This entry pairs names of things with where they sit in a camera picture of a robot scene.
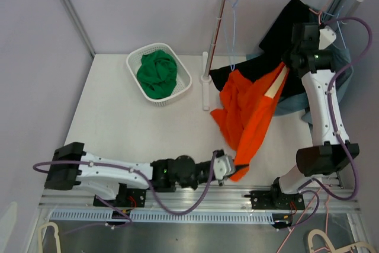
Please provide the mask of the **pink wire hanger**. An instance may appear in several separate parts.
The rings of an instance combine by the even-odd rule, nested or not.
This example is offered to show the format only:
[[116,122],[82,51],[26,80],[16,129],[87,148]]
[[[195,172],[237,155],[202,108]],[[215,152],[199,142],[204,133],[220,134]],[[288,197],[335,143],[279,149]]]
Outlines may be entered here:
[[317,23],[318,25],[322,24],[322,14],[326,11],[327,8],[329,8],[330,4],[333,0],[327,0],[327,2],[324,4],[324,6],[321,7],[318,11],[314,10],[313,8],[309,8],[309,11],[317,16]]

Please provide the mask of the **light blue wire hanger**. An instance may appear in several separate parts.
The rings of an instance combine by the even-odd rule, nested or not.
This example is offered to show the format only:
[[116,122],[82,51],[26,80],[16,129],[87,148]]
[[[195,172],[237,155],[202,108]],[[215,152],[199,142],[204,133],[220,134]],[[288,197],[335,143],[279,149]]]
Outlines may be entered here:
[[236,68],[236,59],[235,59],[235,45],[236,45],[236,8],[239,3],[239,0],[234,0],[233,2],[231,0],[226,0],[230,4],[230,8],[232,10],[233,15],[233,30],[232,30],[232,39],[229,41],[229,36],[227,34],[227,28],[226,25],[223,24],[223,32],[224,32],[224,39],[226,42],[227,47],[227,57],[229,60],[229,66],[230,70],[233,72]]

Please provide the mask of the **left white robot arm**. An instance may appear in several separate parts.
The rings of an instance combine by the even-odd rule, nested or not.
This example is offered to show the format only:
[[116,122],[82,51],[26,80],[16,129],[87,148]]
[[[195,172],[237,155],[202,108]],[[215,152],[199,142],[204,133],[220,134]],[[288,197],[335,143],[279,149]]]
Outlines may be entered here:
[[123,185],[156,192],[172,193],[177,187],[197,189],[207,181],[223,183],[247,165],[235,165],[233,158],[222,150],[214,161],[196,163],[188,155],[153,162],[122,162],[105,159],[84,150],[84,144],[73,142],[55,150],[46,189],[69,191],[74,188],[89,191],[114,206],[127,201]]

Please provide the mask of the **beige wooden hanger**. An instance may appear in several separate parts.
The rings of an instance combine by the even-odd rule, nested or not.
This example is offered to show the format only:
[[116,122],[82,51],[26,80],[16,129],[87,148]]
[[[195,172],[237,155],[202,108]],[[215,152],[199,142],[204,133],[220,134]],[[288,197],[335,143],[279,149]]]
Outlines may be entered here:
[[283,67],[280,74],[276,77],[275,81],[271,84],[271,86],[266,91],[265,96],[268,98],[274,98],[276,94],[279,92],[281,85],[285,82],[287,75],[288,75],[288,68]]

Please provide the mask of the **black t shirt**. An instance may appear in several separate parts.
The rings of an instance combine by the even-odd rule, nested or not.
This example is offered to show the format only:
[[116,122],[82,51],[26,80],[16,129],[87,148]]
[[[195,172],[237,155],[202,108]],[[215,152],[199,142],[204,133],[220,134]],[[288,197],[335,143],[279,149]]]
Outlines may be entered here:
[[[235,69],[251,82],[269,74],[281,63],[281,56],[291,47],[293,25],[307,23],[310,18],[309,6],[300,0],[291,0],[259,44],[263,54],[236,64]],[[226,84],[231,68],[226,66],[210,71],[210,76],[217,90],[221,91]],[[282,97],[291,97],[305,92],[301,80],[290,71],[285,82]]]

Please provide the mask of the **green t shirt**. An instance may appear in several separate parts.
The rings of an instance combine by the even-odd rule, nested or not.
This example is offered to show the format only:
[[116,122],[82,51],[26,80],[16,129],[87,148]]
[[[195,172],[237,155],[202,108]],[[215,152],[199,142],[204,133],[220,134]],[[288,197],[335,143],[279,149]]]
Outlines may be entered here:
[[154,100],[169,97],[176,87],[178,67],[174,58],[157,50],[141,58],[137,80],[145,94]]

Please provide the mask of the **orange t shirt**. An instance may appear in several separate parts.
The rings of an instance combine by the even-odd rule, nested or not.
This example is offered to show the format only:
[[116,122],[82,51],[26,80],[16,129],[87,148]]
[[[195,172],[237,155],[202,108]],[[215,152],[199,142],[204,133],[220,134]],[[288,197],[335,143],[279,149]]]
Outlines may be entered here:
[[[281,62],[274,71],[255,82],[237,70],[231,72],[220,92],[223,107],[210,112],[228,146],[236,151],[235,165],[250,165],[263,144],[285,82],[274,98],[266,97],[265,93],[283,67],[286,65]],[[230,179],[238,182],[245,175],[233,174]]]

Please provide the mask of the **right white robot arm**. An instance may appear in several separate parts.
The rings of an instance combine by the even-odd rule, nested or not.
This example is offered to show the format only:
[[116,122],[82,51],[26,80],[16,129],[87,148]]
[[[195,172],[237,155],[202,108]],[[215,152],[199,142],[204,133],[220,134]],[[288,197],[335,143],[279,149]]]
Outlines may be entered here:
[[296,165],[275,180],[270,203],[283,208],[311,182],[343,170],[359,154],[344,128],[336,90],[336,68],[333,53],[327,49],[335,33],[316,23],[293,26],[291,47],[283,54],[284,63],[301,79],[307,94],[312,123],[312,146],[299,149]]

